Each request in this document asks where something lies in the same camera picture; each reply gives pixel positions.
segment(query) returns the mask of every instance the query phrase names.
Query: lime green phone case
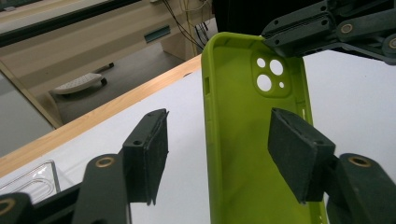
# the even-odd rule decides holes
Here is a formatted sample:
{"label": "lime green phone case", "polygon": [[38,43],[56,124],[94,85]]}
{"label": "lime green phone case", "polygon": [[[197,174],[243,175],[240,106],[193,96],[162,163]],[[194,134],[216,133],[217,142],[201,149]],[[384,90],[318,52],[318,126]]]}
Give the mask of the lime green phone case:
{"label": "lime green phone case", "polygon": [[312,123],[304,62],[262,37],[220,33],[202,56],[212,224],[327,223],[323,203],[299,204],[267,149],[271,108]]}

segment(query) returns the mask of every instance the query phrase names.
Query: screw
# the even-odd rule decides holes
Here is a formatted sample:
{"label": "screw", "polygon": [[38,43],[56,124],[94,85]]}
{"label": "screw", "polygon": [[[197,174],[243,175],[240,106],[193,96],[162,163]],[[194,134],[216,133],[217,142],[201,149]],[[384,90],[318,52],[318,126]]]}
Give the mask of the screw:
{"label": "screw", "polygon": [[115,160],[112,157],[103,157],[102,159],[96,161],[95,165],[99,168],[104,168],[113,164],[114,161]]}
{"label": "screw", "polygon": [[389,47],[391,49],[396,49],[396,38],[393,38],[389,41]]}
{"label": "screw", "polygon": [[341,33],[347,34],[353,30],[352,24],[345,24],[343,27],[341,27]]}
{"label": "screw", "polygon": [[13,198],[6,198],[0,201],[0,216],[6,214],[7,212],[11,211],[11,209],[15,205],[15,199]]}
{"label": "screw", "polygon": [[361,166],[361,167],[370,167],[371,166],[371,163],[362,157],[353,156],[353,157],[349,157],[348,160],[349,160],[349,162],[351,162],[357,166]]}

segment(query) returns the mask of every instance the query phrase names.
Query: wooden table edge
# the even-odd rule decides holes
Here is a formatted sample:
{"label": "wooden table edge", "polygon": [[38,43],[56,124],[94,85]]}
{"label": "wooden table edge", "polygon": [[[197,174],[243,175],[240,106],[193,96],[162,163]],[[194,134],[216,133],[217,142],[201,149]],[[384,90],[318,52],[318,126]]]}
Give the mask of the wooden table edge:
{"label": "wooden table edge", "polygon": [[3,177],[26,163],[33,161],[56,147],[88,131],[100,122],[120,113],[122,110],[145,99],[189,73],[201,68],[201,55],[155,77],[139,87],[124,93],[116,99],[101,105],[93,111],[75,119],[61,128],[48,133],[35,141],[0,158],[0,177]]}

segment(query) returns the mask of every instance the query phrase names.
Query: clear plastic container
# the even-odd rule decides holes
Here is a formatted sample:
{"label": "clear plastic container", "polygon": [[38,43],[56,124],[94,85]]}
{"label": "clear plastic container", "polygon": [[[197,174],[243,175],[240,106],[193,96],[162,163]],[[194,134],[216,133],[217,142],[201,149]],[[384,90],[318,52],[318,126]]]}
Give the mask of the clear plastic container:
{"label": "clear plastic container", "polygon": [[55,162],[46,161],[0,187],[0,194],[13,192],[28,193],[32,203],[38,203],[60,192]]}

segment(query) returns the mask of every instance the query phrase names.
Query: wire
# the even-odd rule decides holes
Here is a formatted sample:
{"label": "wire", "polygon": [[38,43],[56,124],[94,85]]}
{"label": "wire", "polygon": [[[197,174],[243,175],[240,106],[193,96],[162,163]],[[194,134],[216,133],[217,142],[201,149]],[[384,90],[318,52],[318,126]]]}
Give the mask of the wire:
{"label": "wire", "polygon": [[195,26],[194,28],[195,28],[195,32],[197,33],[198,38],[199,38],[199,40],[201,41],[202,45],[205,46],[204,41],[201,39],[201,36],[199,35],[198,28],[197,28],[196,26]]}
{"label": "wire", "polygon": [[[212,10],[211,10],[211,8],[212,8],[212,5],[210,5],[210,1],[207,1],[207,5],[208,5],[208,14],[207,14],[207,22],[208,22],[208,24],[210,24],[210,22],[211,22],[211,12],[212,12]],[[205,23],[205,21],[204,21],[204,8],[202,7],[201,8],[201,22],[203,22],[204,24],[205,24],[205,26],[206,26],[206,23]],[[194,24],[192,24],[192,23],[190,23],[189,21],[188,21],[188,23],[189,23],[189,25],[191,26],[191,27],[195,27],[195,25]]]}
{"label": "wire", "polygon": [[207,36],[207,33],[206,33],[207,27],[205,28],[205,27],[203,26],[203,24],[205,24],[205,22],[199,24],[199,26],[201,27],[202,33],[204,34],[204,36],[205,36],[205,38],[206,38],[206,41],[207,41],[207,40],[209,40],[209,36]]}
{"label": "wire", "polygon": [[168,9],[169,13],[171,14],[171,16],[173,17],[173,19],[175,20],[178,29],[180,30],[180,32],[184,35],[184,37],[186,37],[192,44],[194,44],[195,46],[197,46],[199,49],[204,49],[195,39],[194,37],[180,24],[180,22],[178,22],[171,6],[169,5],[167,0],[163,0],[163,3],[166,5],[166,8]]}
{"label": "wire", "polygon": [[203,8],[203,7],[206,5],[206,3],[208,3],[208,4],[210,5],[209,0],[205,0],[205,1],[201,4],[200,7],[196,7],[196,8],[193,8],[193,9],[187,9],[187,8],[183,8],[183,6],[182,6],[182,4],[181,4],[181,0],[178,0],[178,3],[180,4],[181,10],[182,10],[182,11],[185,11],[185,12],[197,11],[197,10]]}

